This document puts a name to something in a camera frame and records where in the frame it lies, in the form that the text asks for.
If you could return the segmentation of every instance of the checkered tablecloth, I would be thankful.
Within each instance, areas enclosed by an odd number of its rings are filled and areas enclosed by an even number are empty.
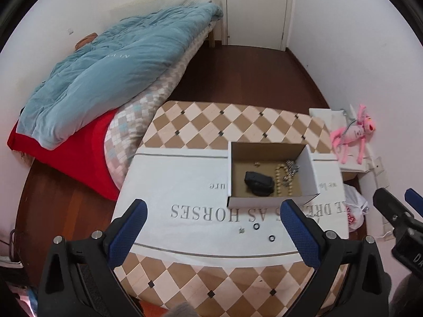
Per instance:
[[[318,118],[262,107],[183,101],[168,101],[157,111],[141,147],[227,149],[228,141],[303,143],[313,152],[331,152],[329,133]],[[340,268],[323,307],[334,302],[345,270]],[[282,316],[313,271],[303,262],[218,268],[134,253],[115,269],[130,295],[168,309],[188,301],[202,317]]]

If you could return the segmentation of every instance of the open box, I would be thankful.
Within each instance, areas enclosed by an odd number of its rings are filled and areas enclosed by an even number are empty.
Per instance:
[[[276,166],[287,160],[293,160],[299,166],[298,173],[293,177],[291,196],[288,196],[288,187],[282,185],[279,197],[275,185],[271,195],[258,197],[245,184],[246,171],[271,176],[276,182]],[[308,145],[229,142],[228,163],[228,207],[278,207],[287,199],[292,199],[298,206],[302,206],[319,194]],[[280,173],[281,176],[285,175],[283,169]]]

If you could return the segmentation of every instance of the white paper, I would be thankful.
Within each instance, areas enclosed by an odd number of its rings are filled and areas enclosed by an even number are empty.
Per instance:
[[[164,261],[225,267],[301,260],[280,221],[279,208],[226,207],[226,151],[156,149],[153,153],[134,157],[113,214],[113,218],[121,216],[137,198],[147,203],[147,222],[133,252]],[[348,238],[337,162],[314,161],[314,165],[321,193],[303,210],[323,230]],[[259,230],[253,229],[254,223],[260,224]],[[270,235],[275,236],[274,242],[269,241]]]

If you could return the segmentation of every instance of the small screw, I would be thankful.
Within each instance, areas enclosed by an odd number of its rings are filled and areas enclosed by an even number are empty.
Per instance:
[[[62,236],[56,236],[53,238],[53,243],[54,244],[59,244],[61,241],[63,241],[63,237]]]
[[[98,240],[99,238],[101,238],[103,236],[103,232],[102,231],[100,231],[100,230],[97,230],[97,231],[94,231],[92,234],[91,234],[91,238],[93,238],[93,239],[95,239],[95,240]]]
[[[373,244],[374,243],[374,238],[370,235],[366,236],[366,242],[369,244]]]
[[[336,232],[332,230],[326,231],[325,234],[326,234],[326,237],[329,238],[330,240],[334,240],[337,236]]]

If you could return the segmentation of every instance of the white door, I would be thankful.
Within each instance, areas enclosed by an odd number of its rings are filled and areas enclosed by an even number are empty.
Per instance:
[[[227,0],[228,45],[279,50],[286,0]]]

